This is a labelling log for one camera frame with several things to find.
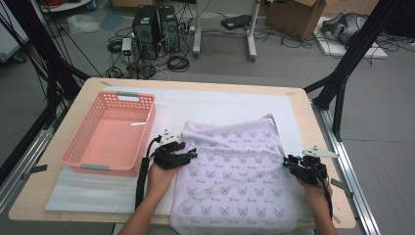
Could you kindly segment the person's left hand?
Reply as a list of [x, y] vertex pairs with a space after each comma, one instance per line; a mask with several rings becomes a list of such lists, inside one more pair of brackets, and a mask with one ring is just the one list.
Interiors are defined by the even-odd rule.
[[158, 164], [152, 164], [149, 170], [147, 195], [152, 198], [161, 199], [169, 189], [173, 176], [180, 169], [181, 167], [164, 169]]

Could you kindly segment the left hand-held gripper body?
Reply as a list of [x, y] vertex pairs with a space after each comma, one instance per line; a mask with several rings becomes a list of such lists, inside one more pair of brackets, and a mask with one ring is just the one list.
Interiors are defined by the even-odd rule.
[[177, 151], [170, 149], [173, 142], [182, 142], [179, 135], [171, 134], [165, 129], [161, 135], [161, 144], [154, 151], [154, 162], [164, 169], [176, 168], [186, 165], [188, 161], [184, 160], [184, 154], [177, 154]]

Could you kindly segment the white power adapter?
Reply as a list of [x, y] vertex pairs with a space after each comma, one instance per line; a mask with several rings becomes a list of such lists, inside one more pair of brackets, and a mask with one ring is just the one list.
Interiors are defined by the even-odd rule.
[[123, 38], [122, 45], [121, 45], [121, 53], [123, 55], [123, 59], [127, 64], [131, 64], [133, 61], [132, 56], [132, 39], [131, 38]]

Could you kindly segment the white metal stand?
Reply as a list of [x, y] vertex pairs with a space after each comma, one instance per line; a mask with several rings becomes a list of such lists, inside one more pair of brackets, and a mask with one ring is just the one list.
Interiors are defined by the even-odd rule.
[[[195, 31], [194, 31], [194, 41], [193, 41], [193, 55], [196, 59], [199, 58], [201, 53], [201, 43], [202, 43], [202, 27], [201, 27], [201, 15], [203, 10], [201, 9], [201, 1], [202, 0], [195, 0], [196, 1], [196, 16], [195, 19]], [[249, 25], [249, 28], [246, 31], [246, 37], [248, 42], [248, 49], [249, 49], [249, 59], [251, 62], [256, 60], [256, 48], [254, 42], [254, 30], [256, 25], [256, 20], [260, 8], [261, 0], [254, 0], [253, 12], [252, 12], [252, 19]]]

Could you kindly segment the black flat box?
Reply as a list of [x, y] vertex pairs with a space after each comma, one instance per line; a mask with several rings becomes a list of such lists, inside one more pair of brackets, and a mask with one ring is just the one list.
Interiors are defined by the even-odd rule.
[[248, 25], [252, 20], [250, 15], [241, 15], [221, 21], [221, 24], [228, 30], [233, 30]]

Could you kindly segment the open cardboard box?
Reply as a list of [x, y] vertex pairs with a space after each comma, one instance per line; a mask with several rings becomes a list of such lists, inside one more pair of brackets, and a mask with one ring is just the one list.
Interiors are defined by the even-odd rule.
[[268, 6], [266, 25], [304, 40], [313, 30], [326, 8], [326, 0], [274, 0]]

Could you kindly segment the aluminium rail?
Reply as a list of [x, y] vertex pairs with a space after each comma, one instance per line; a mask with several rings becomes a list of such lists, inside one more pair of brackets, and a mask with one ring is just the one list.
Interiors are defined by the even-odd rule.
[[50, 129], [41, 129], [36, 136], [28, 142], [28, 146], [23, 148], [21, 158], [12, 168], [12, 171], [6, 177], [0, 186], [0, 214], [17, 197], [19, 191], [25, 185], [27, 180], [21, 180], [21, 175], [28, 172], [34, 166], [38, 165], [43, 153], [48, 147], [54, 132]]
[[346, 197], [351, 201], [354, 220], [358, 222], [365, 235], [381, 235], [379, 226], [348, 157], [346, 147], [342, 141], [337, 139], [332, 130], [334, 120], [332, 115], [328, 110], [321, 110], [316, 105], [311, 104], [311, 107], [319, 119], [320, 128], [328, 138], [329, 148], [338, 155], [335, 159], [335, 166], [345, 186]]

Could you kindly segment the teal floor sheet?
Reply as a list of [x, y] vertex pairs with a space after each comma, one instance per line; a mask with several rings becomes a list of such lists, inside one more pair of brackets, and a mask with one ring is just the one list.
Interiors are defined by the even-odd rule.
[[100, 23], [100, 27], [105, 31], [113, 31], [123, 22], [123, 16], [115, 11], [108, 11]]

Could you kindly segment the large cardboard box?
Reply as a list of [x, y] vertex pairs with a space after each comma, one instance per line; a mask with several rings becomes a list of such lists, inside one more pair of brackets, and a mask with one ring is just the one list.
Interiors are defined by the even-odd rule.
[[323, 15], [334, 17], [338, 13], [357, 13], [369, 16], [378, 3], [379, 0], [330, 0]]

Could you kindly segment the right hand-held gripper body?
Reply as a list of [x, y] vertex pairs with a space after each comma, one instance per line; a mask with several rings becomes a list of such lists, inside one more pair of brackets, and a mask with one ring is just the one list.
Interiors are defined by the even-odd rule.
[[327, 167], [321, 162], [322, 158], [339, 156], [317, 146], [304, 150], [302, 153], [300, 167], [289, 169], [289, 171], [295, 177], [310, 184], [317, 184], [328, 177]]

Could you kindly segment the flat cardboard box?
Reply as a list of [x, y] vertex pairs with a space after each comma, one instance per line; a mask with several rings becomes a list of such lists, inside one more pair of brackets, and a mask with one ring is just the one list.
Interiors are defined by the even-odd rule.
[[115, 7], [138, 7], [139, 5], [154, 5], [155, 0], [112, 0]]

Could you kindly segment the pink plastic basket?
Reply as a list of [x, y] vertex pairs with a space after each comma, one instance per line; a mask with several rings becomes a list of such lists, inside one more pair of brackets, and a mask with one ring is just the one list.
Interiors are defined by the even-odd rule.
[[156, 116], [153, 94], [101, 91], [61, 156], [77, 172], [136, 177]]

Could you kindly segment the white grid mat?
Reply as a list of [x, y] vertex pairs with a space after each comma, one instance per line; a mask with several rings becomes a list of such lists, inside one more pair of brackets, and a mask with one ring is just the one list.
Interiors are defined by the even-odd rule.
[[[149, 93], [155, 97], [152, 137], [169, 130], [179, 133], [186, 121], [224, 125], [253, 120], [272, 114], [276, 120], [285, 153], [299, 155], [303, 150], [294, 114], [294, 95], [207, 92], [162, 88], [107, 86], [122, 102], [138, 103]], [[85, 173], [68, 164], [61, 171], [46, 203], [47, 212], [132, 212], [137, 177], [110, 175], [106, 170]]]

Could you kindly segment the lilac printed blanket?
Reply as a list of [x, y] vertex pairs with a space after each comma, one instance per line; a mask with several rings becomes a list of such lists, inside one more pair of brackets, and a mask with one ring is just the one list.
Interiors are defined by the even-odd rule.
[[177, 174], [170, 225], [180, 235], [272, 235], [297, 228], [273, 115], [229, 125], [187, 122], [198, 156]]

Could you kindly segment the clear plastic bag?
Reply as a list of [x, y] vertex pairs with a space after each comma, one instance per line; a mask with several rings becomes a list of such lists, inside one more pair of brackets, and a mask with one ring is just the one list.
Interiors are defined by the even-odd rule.
[[92, 33], [101, 29], [99, 23], [89, 15], [74, 15], [68, 17], [67, 23], [71, 34]]

